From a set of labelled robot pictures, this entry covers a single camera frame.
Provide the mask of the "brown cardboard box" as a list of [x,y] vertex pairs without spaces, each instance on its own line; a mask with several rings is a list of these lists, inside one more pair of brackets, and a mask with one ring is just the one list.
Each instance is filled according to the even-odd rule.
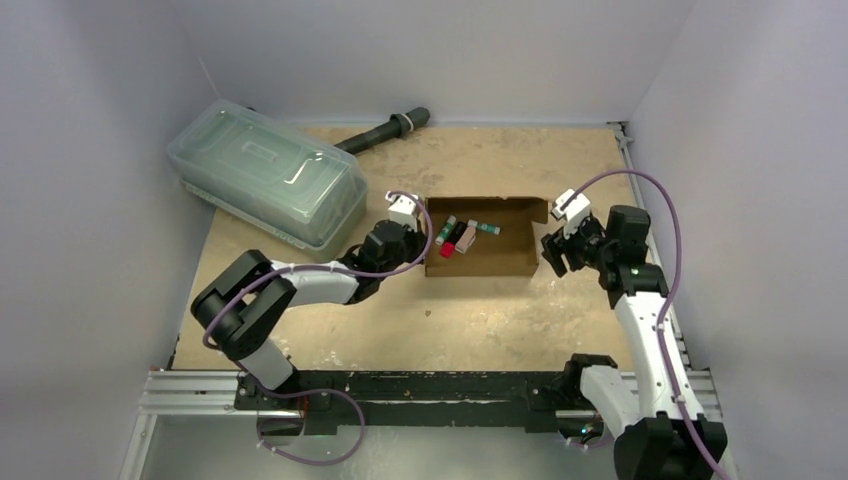
[[435,233],[449,215],[457,222],[476,220],[501,228],[499,235],[476,230],[476,239],[466,254],[456,251],[450,258],[433,246],[425,260],[425,275],[439,277],[531,277],[538,268],[535,228],[548,221],[548,202],[543,198],[431,197],[426,203]]

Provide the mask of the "green white glue stick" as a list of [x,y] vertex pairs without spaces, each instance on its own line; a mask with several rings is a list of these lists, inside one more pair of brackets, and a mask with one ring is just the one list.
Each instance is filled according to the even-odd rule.
[[482,223],[476,220],[469,220],[467,222],[469,228],[476,229],[478,231],[487,232],[493,235],[499,235],[501,233],[501,228],[499,226],[495,226],[488,223]]
[[445,221],[445,223],[442,226],[442,228],[440,229],[436,239],[434,240],[434,243],[436,245],[443,245],[444,244],[444,242],[447,240],[447,238],[451,234],[453,228],[455,227],[456,222],[457,222],[457,219],[456,219],[455,215],[449,215],[447,217],[447,220]]

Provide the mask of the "pale pink correction tape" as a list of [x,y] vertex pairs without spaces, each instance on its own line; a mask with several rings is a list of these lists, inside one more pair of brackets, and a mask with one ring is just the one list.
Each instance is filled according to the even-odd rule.
[[461,237],[455,243],[455,251],[460,254],[466,254],[476,239],[476,228],[468,225]]

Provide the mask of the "clear plastic storage box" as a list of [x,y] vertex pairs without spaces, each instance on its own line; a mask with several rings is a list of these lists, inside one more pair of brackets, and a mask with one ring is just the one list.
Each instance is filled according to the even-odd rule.
[[227,100],[166,152],[191,193],[320,262],[366,213],[367,181],[353,155]]

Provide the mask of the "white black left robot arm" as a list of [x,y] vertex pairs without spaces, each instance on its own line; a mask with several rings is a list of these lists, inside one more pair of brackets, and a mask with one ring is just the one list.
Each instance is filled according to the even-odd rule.
[[297,399],[298,371],[270,335],[285,311],[358,304],[386,278],[419,263],[430,242],[419,226],[383,220],[362,243],[328,263],[285,264],[247,250],[195,297],[190,313],[207,345],[252,376],[272,408],[284,409]]

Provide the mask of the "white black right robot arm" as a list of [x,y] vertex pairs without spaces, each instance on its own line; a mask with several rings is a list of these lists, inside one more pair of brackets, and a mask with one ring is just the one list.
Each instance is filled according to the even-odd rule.
[[650,263],[649,214],[613,206],[601,223],[584,201],[551,209],[560,227],[541,240],[555,274],[591,268],[624,329],[637,388],[631,390],[608,357],[575,354],[561,381],[564,399],[590,404],[612,438],[620,479],[711,479],[728,438],[708,419],[671,335],[671,291],[662,268]]

